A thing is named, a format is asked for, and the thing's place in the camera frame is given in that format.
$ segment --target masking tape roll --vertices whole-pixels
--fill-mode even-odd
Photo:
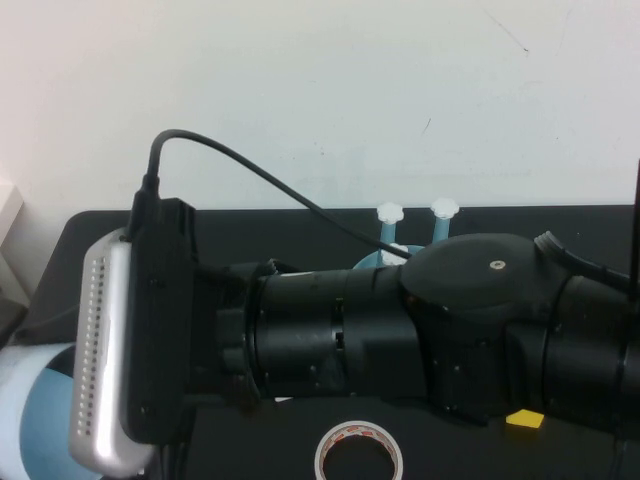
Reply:
[[[402,473],[404,471],[404,463],[402,460],[402,453],[400,447],[398,447],[395,439],[384,428],[371,422],[364,422],[361,420],[352,420],[350,422],[344,422],[340,425],[336,425],[329,430],[316,449],[316,457],[314,460],[314,469],[316,472],[316,480],[326,480],[324,476],[324,461],[327,458],[329,450],[347,437],[352,436],[369,437],[380,442],[384,448],[389,452],[391,461],[394,465],[394,473],[392,480],[401,480]]]

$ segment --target screw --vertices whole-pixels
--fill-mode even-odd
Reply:
[[[502,270],[506,266],[507,264],[502,260],[494,260],[489,264],[489,267],[491,267],[493,270]]]

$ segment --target white knob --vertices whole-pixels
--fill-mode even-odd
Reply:
[[[408,252],[409,247],[406,245],[398,245],[397,243],[392,243],[392,247],[396,247],[398,250],[402,250],[403,252]],[[382,264],[391,267],[395,265],[404,265],[407,262],[406,258],[399,257],[391,252],[387,252],[386,250],[382,250]]]
[[[431,204],[431,210],[436,217],[447,220],[460,211],[460,206],[451,198],[439,198]]]
[[[383,203],[378,207],[378,220],[386,223],[387,225],[393,225],[404,218],[404,212],[402,207],[397,203]]]

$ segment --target white wall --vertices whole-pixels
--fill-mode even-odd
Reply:
[[[129,207],[169,127],[328,207],[628,203],[640,4],[0,0],[0,122],[0,175],[25,200],[2,249],[30,291],[71,215]],[[161,193],[293,206],[177,141]]]

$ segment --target light blue object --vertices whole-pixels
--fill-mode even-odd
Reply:
[[[436,224],[433,227],[433,240],[432,244],[441,242],[449,238],[449,224],[451,219],[449,218],[436,218]]]
[[[396,241],[396,224],[382,222],[382,228],[380,229],[380,241],[390,245]],[[382,267],[382,250],[378,250],[378,256],[376,258],[376,267]]]
[[[431,211],[436,217],[431,241],[433,245],[449,238],[449,224],[455,214],[460,211],[460,206],[451,198],[438,198],[431,204]]]
[[[20,424],[22,463],[31,480],[99,480],[69,453],[73,379],[45,368],[33,385]]]

